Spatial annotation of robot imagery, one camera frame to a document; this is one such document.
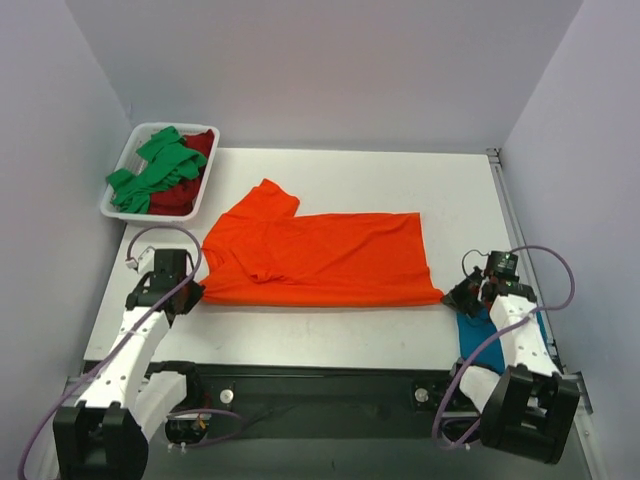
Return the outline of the orange t shirt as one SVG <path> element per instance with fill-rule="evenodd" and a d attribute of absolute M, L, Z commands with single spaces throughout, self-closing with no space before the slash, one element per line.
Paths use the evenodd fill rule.
<path fill-rule="evenodd" d="M 265 179 L 206 236 L 204 300 L 225 306 L 429 306 L 421 217 L 410 213 L 300 216 L 300 201 Z"/>

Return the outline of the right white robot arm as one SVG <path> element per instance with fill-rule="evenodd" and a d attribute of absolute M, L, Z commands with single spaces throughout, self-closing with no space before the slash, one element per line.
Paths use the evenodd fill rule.
<path fill-rule="evenodd" d="M 538 322 L 544 311 L 534 289 L 517 274 L 517 249 L 488 253 L 486 265 L 466 273 L 441 299 L 458 314 L 486 313 L 495 331 L 456 367 L 443 383 L 432 424 L 433 438 L 443 438 L 450 404 L 471 402 L 478 417 L 456 440 L 444 446 L 467 446 L 471 436 L 488 448 L 545 464 L 559 462 L 580 402 L 576 383 L 553 361 Z"/>

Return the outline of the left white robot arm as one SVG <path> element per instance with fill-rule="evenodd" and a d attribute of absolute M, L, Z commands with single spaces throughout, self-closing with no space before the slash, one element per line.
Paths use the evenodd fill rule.
<path fill-rule="evenodd" d="M 142 478 L 149 442 L 169 414 L 204 404 L 194 363 L 151 363 L 174 320 L 202 298 L 192 258 L 184 249 L 148 248 L 139 267 L 109 359 L 79 398 L 54 416 L 63 479 Z"/>

